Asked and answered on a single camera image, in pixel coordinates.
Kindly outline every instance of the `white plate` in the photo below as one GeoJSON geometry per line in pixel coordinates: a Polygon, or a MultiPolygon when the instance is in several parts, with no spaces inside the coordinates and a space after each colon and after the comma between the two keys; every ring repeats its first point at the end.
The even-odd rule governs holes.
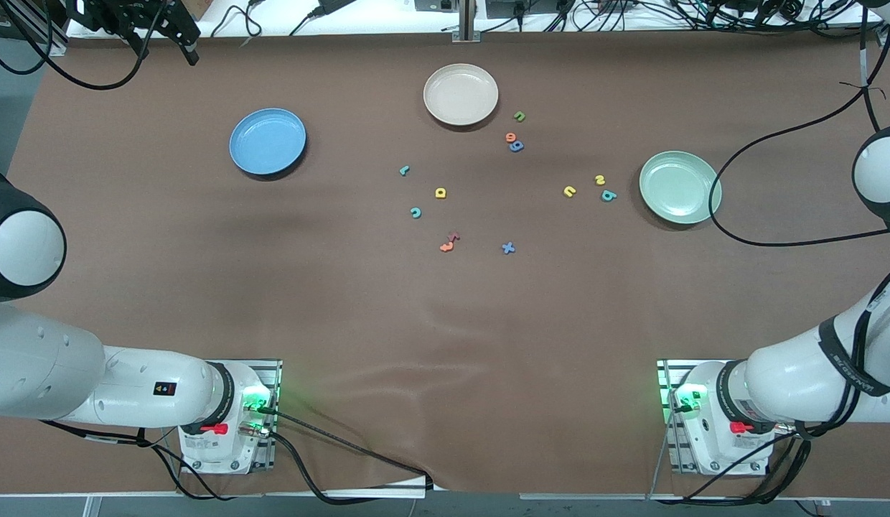
{"type": "MultiPolygon", "coordinates": [[[[665,151],[649,158],[640,172],[642,199],[662,219],[693,225],[710,217],[710,187],[716,172],[684,151],[665,151]]],[[[723,200],[723,184],[713,191],[713,211],[723,200]]]]}
{"type": "Polygon", "coordinates": [[[443,66],[429,76],[423,102],[432,116],[445,124],[467,126],[484,120],[500,100],[493,75],[474,65],[443,66]]]}

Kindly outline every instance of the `blue plate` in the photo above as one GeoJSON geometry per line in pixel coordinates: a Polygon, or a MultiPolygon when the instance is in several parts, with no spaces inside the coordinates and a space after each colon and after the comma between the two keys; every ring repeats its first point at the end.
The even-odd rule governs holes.
{"type": "Polygon", "coordinates": [[[228,151],[236,166],[251,174],[281,172],[301,156],[307,134],[293,112],[281,108],[254,111],[231,132],[228,151]]]}

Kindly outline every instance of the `red piece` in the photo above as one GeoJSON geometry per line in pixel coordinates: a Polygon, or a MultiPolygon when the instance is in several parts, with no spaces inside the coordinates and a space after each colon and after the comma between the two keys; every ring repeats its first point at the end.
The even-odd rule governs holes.
{"type": "Polygon", "coordinates": [[[741,422],[729,422],[729,431],[734,432],[735,434],[741,434],[746,431],[751,431],[751,429],[754,429],[753,425],[748,425],[741,422]]]}
{"type": "Polygon", "coordinates": [[[216,425],[204,425],[200,431],[211,431],[215,434],[228,434],[228,424],[225,422],[216,425]]]}

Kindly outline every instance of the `black sticker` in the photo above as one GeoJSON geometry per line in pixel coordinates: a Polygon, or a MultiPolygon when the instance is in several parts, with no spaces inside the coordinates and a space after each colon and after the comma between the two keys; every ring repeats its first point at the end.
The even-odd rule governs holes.
{"type": "Polygon", "coordinates": [[[152,395],[174,396],[177,383],[155,383],[155,391],[152,395]]]}

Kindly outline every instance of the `plate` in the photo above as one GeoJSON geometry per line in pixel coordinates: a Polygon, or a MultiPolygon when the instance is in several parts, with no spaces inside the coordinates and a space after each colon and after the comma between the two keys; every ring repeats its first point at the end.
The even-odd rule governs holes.
{"type": "Polygon", "coordinates": [[[235,126],[228,151],[236,166],[251,174],[275,174],[295,163],[304,151],[304,124],[291,111],[265,108],[235,126]]]}
{"type": "Polygon", "coordinates": [[[443,66],[426,80],[423,102],[433,117],[445,124],[467,126],[491,114],[500,89],[493,75],[475,65],[443,66]]]}
{"type": "MultiPolygon", "coordinates": [[[[640,172],[640,193],[649,209],[672,223],[693,225],[710,217],[708,198],[716,172],[684,151],[665,151],[649,158],[640,172]]],[[[723,183],[713,191],[713,211],[723,200],[723,183]]]]}

